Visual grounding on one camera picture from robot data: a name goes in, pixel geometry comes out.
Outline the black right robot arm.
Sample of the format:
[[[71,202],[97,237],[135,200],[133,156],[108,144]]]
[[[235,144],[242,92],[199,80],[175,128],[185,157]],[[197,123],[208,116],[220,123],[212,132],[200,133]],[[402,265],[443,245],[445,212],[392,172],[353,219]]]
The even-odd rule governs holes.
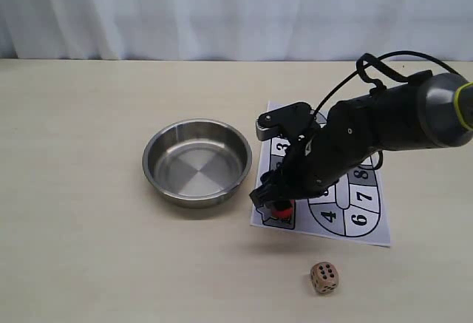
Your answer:
[[[454,73],[417,74],[407,83],[339,101],[326,123],[308,103],[266,112],[256,121],[259,140],[283,137],[282,164],[264,173],[250,198],[256,207],[320,197],[370,155],[458,147],[472,139],[472,85]]]

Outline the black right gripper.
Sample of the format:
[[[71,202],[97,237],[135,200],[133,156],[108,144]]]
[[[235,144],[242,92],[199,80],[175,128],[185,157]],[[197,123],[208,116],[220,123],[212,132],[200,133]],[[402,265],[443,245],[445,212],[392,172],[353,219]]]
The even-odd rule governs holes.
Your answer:
[[[423,148],[417,96],[365,95],[339,101],[327,122],[285,149],[282,164],[265,172],[250,194],[254,206],[320,197],[376,152]]]

